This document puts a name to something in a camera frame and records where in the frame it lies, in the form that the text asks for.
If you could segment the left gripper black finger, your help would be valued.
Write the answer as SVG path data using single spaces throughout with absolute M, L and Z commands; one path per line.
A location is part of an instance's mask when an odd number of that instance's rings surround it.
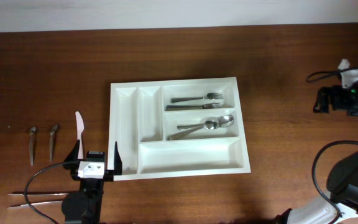
M 119 154 L 117 141 L 114 144 L 114 175 L 122 175 L 122 159 Z
M 64 162 L 73 162 L 78 160 L 78 151 L 80 148 L 80 140 L 78 139 L 73 147 L 73 149 L 70 151 L 70 153 L 66 156 Z

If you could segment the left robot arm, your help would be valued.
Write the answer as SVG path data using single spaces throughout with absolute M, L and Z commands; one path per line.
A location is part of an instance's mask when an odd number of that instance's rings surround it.
M 104 195 L 104 183 L 122 175 L 122 160 L 117 144 L 114 145 L 114 169 L 105 169 L 106 154 L 89 151 L 84 159 L 78 158 L 80 140 L 64 160 L 63 168 L 70 171 L 73 180 L 80 183 L 77 191 L 70 192 L 62 202 L 65 223 L 99 223 Z

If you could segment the steel fork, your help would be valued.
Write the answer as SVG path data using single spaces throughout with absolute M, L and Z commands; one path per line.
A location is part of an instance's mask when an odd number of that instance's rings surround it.
M 167 105 L 167 111 L 176 111 L 176 110 L 206 110 L 206 109 L 215 109 L 222 107 L 222 103 L 207 103 L 203 105 Z
M 184 101 L 193 101 L 193 100 L 223 100 L 224 95 L 221 93 L 207 93 L 204 96 L 197 97 L 186 97 L 186 98 L 171 98 L 171 103 L 179 103 Z

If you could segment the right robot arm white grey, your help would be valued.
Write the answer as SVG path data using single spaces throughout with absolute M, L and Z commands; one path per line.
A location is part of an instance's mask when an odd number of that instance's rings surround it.
M 344 110 L 349 116 L 358 116 L 358 67 L 351 67 L 349 61 L 343 59 L 336 70 L 312 73 L 306 81 L 312 83 L 332 76 L 338 77 L 341 83 L 318 90 L 314 113 Z M 339 145 L 358 146 L 358 141 L 334 141 L 320 149 L 311 168 L 312 182 L 319 195 L 301 208 L 289 208 L 277 215 L 273 219 L 275 224 L 341 223 L 358 217 L 358 151 L 334 165 L 325 191 L 321 190 L 316 180 L 319 158 L 330 147 Z

